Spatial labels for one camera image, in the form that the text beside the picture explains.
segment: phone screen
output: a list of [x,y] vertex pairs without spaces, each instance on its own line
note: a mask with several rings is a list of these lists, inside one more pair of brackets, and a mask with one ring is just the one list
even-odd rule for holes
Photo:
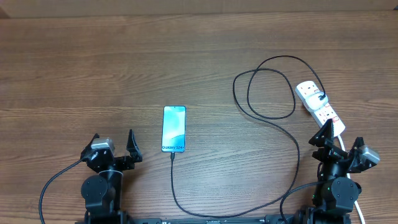
[[163,112],[163,152],[183,152],[185,150],[184,106],[165,106]]

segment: black cable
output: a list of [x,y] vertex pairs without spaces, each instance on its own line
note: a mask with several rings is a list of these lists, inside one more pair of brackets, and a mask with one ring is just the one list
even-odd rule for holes
[[[297,147],[297,166],[296,166],[295,175],[294,175],[294,178],[293,178],[293,181],[292,181],[290,187],[287,189],[286,193],[284,193],[283,195],[281,195],[279,198],[277,198],[277,199],[275,199],[275,200],[273,200],[273,201],[271,201],[271,202],[269,202],[269,203],[266,203],[266,204],[264,204],[264,205],[260,205],[260,206],[258,206],[258,207],[252,208],[252,209],[250,209],[250,210],[247,210],[247,211],[245,211],[245,212],[241,212],[241,213],[238,213],[238,214],[235,214],[235,215],[216,216],[216,215],[202,215],[202,214],[192,213],[192,212],[189,212],[189,211],[185,210],[184,208],[182,208],[181,205],[178,203],[177,198],[176,198],[176,196],[175,196],[174,184],[173,184],[173,161],[174,161],[175,154],[172,152],[172,154],[171,154],[171,156],[170,156],[170,158],[171,158],[171,185],[172,185],[172,193],[173,193],[173,198],[174,198],[175,204],[176,204],[177,207],[180,208],[183,212],[185,212],[185,213],[187,213],[187,214],[189,214],[189,215],[193,215],[193,216],[196,216],[196,217],[204,217],[204,218],[205,218],[205,217],[208,217],[208,218],[233,218],[233,217],[238,217],[238,216],[247,214],[247,213],[249,213],[249,212],[253,212],[253,211],[257,210],[257,209],[264,208],[264,207],[266,207],[266,206],[268,206],[268,205],[272,205],[273,203],[275,203],[275,202],[279,201],[280,199],[282,199],[282,198],[283,198],[285,195],[287,195],[287,194],[289,193],[289,191],[292,189],[292,187],[293,187],[293,185],[294,185],[294,183],[295,183],[295,181],[296,181],[297,174],[298,174],[298,172],[299,172],[299,166],[300,166],[300,147],[299,147],[299,144],[298,144],[297,140],[296,140],[288,131],[286,131],[284,128],[280,127],[279,125],[274,124],[274,123],[272,123],[272,122],[270,122],[270,121],[266,121],[266,120],[261,119],[261,118],[257,118],[257,117],[255,117],[255,116],[249,114],[248,112],[246,112],[246,111],[242,108],[242,106],[239,104],[238,99],[236,98],[236,94],[235,94],[235,83],[236,83],[236,79],[239,78],[241,75],[244,75],[244,74],[253,72],[253,74],[252,74],[252,76],[251,76],[251,79],[250,79],[250,81],[249,81],[248,92],[247,92],[247,97],[246,97],[247,104],[248,104],[250,110],[251,110],[254,114],[256,114],[256,115],[258,115],[258,116],[260,116],[260,117],[262,117],[262,118],[265,118],[265,119],[283,119],[283,118],[287,118],[287,117],[289,117],[290,115],[292,115],[292,114],[294,113],[294,111],[295,111],[296,99],[295,99],[295,97],[294,97],[294,92],[293,92],[292,85],[290,84],[290,82],[289,82],[289,80],[287,79],[287,77],[286,77],[282,72],[280,72],[280,71],[278,71],[278,70],[274,70],[274,69],[271,69],[271,68],[260,68],[261,65],[263,65],[265,62],[267,62],[267,61],[269,61],[269,60],[272,60],[272,59],[275,59],[275,58],[280,58],[280,57],[294,58],[294,59],[297,59],[297,60],[303,62],[303,63],[312,71],[312,73],[315,75],[315,77],[317,78],[317,80],[319,81],[319,83],[320,83],[320,85],[321,85],[321,87],[322,87],[322,90],[323,90],[323,92],[324,92],[324,95],[321,97],[321,99],[324,98],[324,97],[326,96],[325,88],[323,87],[321,80],[319,79],[318,75],[315,73],[315,71],[313,70],[313,68],[312,68],[307,62],[305,62],[304,60],[302,60],[301,58],[294,57],[294,56],[289,56],[289,55],[280,55],[280,56],[271,57],[271,58],[269,58],[269,59],[267,59],[267,60],[261,62],[260,65],[259,65],[255,70],[250,70],[250,71],[246,71],[246,72],[240,73],[240,74],[237,75],[237,76],[235,77],[235,79],[234,79],[234,82],[233,82],[233,90],[232,90],[232,91],[233,91],[233,97],[234,97],[235,103],[237,104],[237,106],[239,107],[239,109],[240,109],[244,114],[248,115],[249,117],[251,117],[251,118],[253,118],[253,119],[256,119],[256,120],[258,120],[258,121],[265,122],[265,123],[267,123],[267,124],[270,124],[270,125],[272,125],[272,126],[275,126],[275,127],[279,128],[279,129],[280,129],[281,131],[283,131],[286,135],[288,135],[288,137],[291,138],[291,140],[293,140],[294,144],[295,144],[296,147]],[[293,98],[293,110],[292,110],[288,115],[281,116],[281,117],[268,117],[268,116],[264,116],[264,115],[259,114],[258,112],[256,112],[256,111],[252,108],[252,106],[250,105],[250,102],[249,102],[249,91],[250,91],[251,82],[252,82],[254,76],[256,75],[256,73],[257,73],[258,71],[272,71],[272,72],[276,72],[276,73],[282,75],[282,76],[285,78],[287,84],[289,85],[290,92],[292,93],[292,98]]]
[[59,177],[61,174],[63,174],[64,172],[68,171],[69,169],[71,169],[72,167],[76,166],[77,164],[79,164],[83,159],[79,159],[77,162],[75,162],[74,164],[68,166],[67,168],[63,169],[62,171],[60,171],[58,174],[55,174],[53,177],[51,177],[51,179],[49,181],[47,181],[47,183],[44,185],[42,193],[40,194],[40,199],[39,199],[39,217],[40,217],[40,221],[42,222],[42,224],[45,224],[44,222],[44,217],[43,217],[43,211],[42,211],[42,203],[43,203],[43,197],[44,197],[44,192],[47,189],[47,187],[51,184],[51,182]]
[[282,206],[283,206],[283,204],[284,204],[286,198],[287,198],[289,195],[291,195],[292,193],[294,193],[294,192],[296,192],[296,191],[298,191],[298,190],[304,189],[304,188],[306,188],[306,187],[311,187],[311,186],[318,185],[318,184],[324,184],[324,183],[326,183],[326,182],[327,182],[327,181],[319,181],[319,182],[312,182],[312,183],[309,183],[309,184],[304,184],[304,185],[301,185],[300,187],[296,187],[296,188],[294,188],[293,190],[291,190],[290,192],[288,192],[288,193],[282,198],[282,200],[280,201],[280,205],[279,205],[280,215],[281,215],[282,219],[284,220],[283,223],[288,223],[288,221],[286,220],[286,217],[285,217],[285,215],[284,215]]

